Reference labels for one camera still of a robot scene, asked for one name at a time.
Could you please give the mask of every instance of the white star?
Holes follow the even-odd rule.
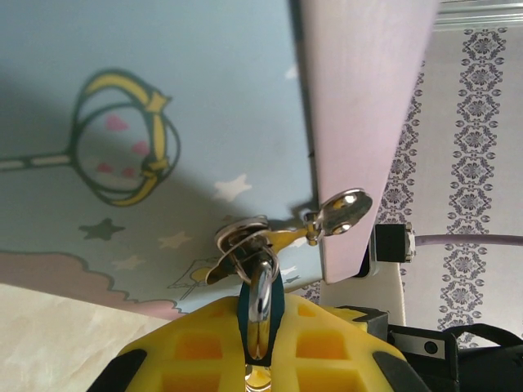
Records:
[[[113,261],[111,264],[114,265],[115,270],[134,270],[137,265],[144,264],[145,260],[141,260],[136,256],[131,256],[126,260]]]
[[[298,238],[296,241],[291,243],[288,247],[300,247],[301,245],[305,244],[307,242],[307,239],[305,237]]]
[[[217,182],[214,187],[218,190],[212,198],[221,198],[228,203],[232,202],[236,196],[251,189],[253,186],[246,184],[247,175],[242,174],[236,180],[231,182]]]
[[[191,239],[193,238],[186,236],[185,231],[181,231],[178,234],[174,234],[172,237],[158,238],[158,240],[162,243],[160,245],[160,249],[163,249],[165,247],[170,247],[171,249],[178,249],[183,243],[186,243]]]
[[[282,275],[288,275],[290,274],[291,272],[294,272],[295,270],[297,270],[296,266],[293,266],[291,268],[287,268],[287,269],[282,269],[281,270],[281,274]]]
[[[295,64],[287,70],[287,72],[285,73],[285,78],[286,79],[295,79],[295,78],[297,78],[298,75],[299,75],[299,71],[297,69],[297,65]]]

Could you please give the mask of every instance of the yellow ring drawing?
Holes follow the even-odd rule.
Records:
[[[83,106],[101,91],[122,92],[128,100],[100,107],[87,118],[80,118]],[[163,110],[171,99],[136,75],[121,69],[108,69],[93,75],[78,96],[73,117],[69,146],[58,154],[40,154],[0,159],[0,173],[44,167],[71,166],[92,192],[103,202],[116,207],[137,204],[151,195],[169,175],[179,158],[180,141],[174,126]],[[80,136],[97,116],[112,109],[138,110],[145,121],[150,151],[141,163],[141,183],[133,190],[112,189],[93,180],[83,169],[78,158]],[[174,151],[168,152],[168,137],[174,140]]]

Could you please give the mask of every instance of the damask wallpaper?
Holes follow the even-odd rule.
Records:
[[[522,37],[517,26],[433,35],[378,222],[411,222],[416,234],[523,234]],[[401,273],[408,325],[523,334],[523,248],[419,247]],[[319,285],[302,293],[317,300]]]

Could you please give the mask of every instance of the gray cable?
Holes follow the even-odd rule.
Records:
[[[523,247],[523,237],[497,234],[435,234],[417,235],[416,246],[438,245],[446,243],[480,243],[484,245],[512,245]]]

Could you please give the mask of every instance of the pink heart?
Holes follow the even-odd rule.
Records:
[[[105,127],[108,131],[125,131],[129,128],[128,124],[116,114],[107,116],[105,119]]]
[[[138,155],[149,155],[149,145],[142,140],[132,146],[132,152]]]
[[[113,168],[107,163],[103,162],[96,167],[96,171],[100,173],[112,173]]]
[[[126,167],[122,170],[122,176],[132,178],[134,177],[134,169],[132,167]]]

